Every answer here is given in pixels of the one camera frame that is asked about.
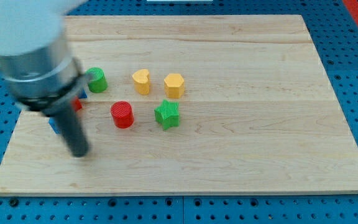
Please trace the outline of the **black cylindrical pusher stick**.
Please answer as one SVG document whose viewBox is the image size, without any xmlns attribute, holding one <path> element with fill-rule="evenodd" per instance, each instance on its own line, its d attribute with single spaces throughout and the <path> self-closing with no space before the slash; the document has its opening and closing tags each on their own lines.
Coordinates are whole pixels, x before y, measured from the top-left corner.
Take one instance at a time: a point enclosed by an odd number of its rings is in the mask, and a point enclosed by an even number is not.
<svg viewBox="0 0 358 224">
<path fill-rule="evenodd" d="M 52 117 L 73 157 L 85 156 L 90 145 L 70 101 L 51 105 L 44 115 Z"/>
</svg>

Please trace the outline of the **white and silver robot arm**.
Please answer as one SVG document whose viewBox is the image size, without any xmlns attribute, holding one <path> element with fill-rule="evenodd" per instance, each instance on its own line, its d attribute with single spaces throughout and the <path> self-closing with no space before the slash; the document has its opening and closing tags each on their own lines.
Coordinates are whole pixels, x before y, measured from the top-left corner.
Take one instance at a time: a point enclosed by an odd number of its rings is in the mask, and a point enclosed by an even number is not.
<svg viewBox="0 0 358 224">
<path fill-rule="evenodd" d="M 0 71 L 25 109 L 54 119 L 72 156 L 90 149 L 71 105 L 89 82 L 66 38 L 64 16 L 83 0 L 0 1 Z"/>
</svg>

